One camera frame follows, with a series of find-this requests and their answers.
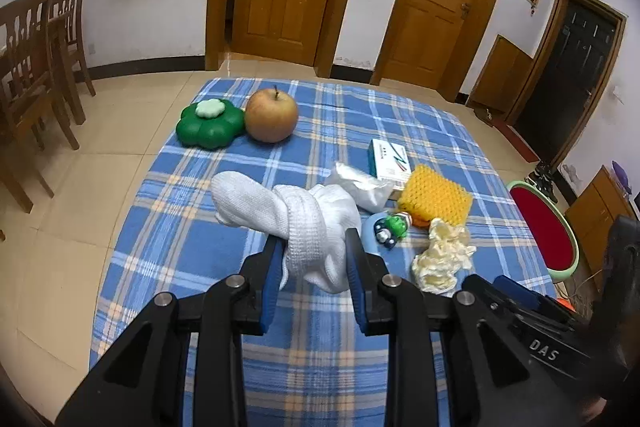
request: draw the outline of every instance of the purple object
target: purple object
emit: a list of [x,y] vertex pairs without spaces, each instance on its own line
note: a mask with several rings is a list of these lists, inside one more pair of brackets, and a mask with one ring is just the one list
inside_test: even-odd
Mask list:
[[624,188],[628,192],[628,194],[631,194],[631,187],[629,187],[629,177],[626,175],[625,169],[623,169],[616,161],[612,161],[611,164],[613,165],[613,172],[616,173],[620,185],[622,185],[622,188]]

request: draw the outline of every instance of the yellow sponge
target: yellow sponge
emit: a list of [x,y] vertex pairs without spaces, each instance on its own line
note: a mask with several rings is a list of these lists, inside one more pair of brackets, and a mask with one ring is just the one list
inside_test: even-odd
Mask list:
[[398,208],[411,214],[418,226],[434,217],[450,225],[464,225],[473,196],[426,165],[416,166],[398,200]]

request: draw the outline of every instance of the dark door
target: dark door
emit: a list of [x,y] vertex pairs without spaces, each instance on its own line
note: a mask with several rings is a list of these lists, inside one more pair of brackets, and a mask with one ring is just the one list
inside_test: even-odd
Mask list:
[[548,63],[514,126],[542,160],[560,152],[588,107],[615,31],[613,22],[569,1]]

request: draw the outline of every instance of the white towel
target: white towel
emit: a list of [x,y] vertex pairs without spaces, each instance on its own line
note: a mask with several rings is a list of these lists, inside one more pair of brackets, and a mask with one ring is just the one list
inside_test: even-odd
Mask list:
[[213,176],[211,192],[221,223],[287,239],[280,288],[293,274],[329,293],[348,290],[344,232],[360,233],[360,214],[342,187],[269,190],[240,172],[225,171]]

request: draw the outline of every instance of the blue checkered blanket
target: blue checkered blanket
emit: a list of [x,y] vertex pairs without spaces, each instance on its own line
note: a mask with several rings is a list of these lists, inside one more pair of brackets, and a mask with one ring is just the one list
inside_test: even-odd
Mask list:
[[[277,84],[298,102],[294,135],[275,146],[246,136],[215,152],[184,148],[169,137],[124,222],[98,297],[90,364],[94,365],[158,292],[179,298],[206,291],[260,251],[264,234],[216,222],[209,192],[213,174],[235,170],[266,187],[311,188],[340,161],[367,171],[372,138],[401,143],[412,166],[424,163],[463,185],[474,202],[467,221],[472,272],[488,280],[505,274],[555,295],[532,235],[494,168],[456,117],[414,100],[364,87],[267,79],[217,78],[195,100],[226,98],[238,107],[257,89]],[[363,213],[363,220],[368,214]],[[391,273],[408,279],[424,231],[385,253]],[[458,274],[459,283],[468,274]],[[191,425],[194,347],[185,389]],[[244,384],[253,426],[381,426],[386,396],[386,337],[364,337],[348,292],[328,295],[290,280],[278,296],[271,328],[244,337]],[[434,339],[440,424],[448,425],[446,381]]]

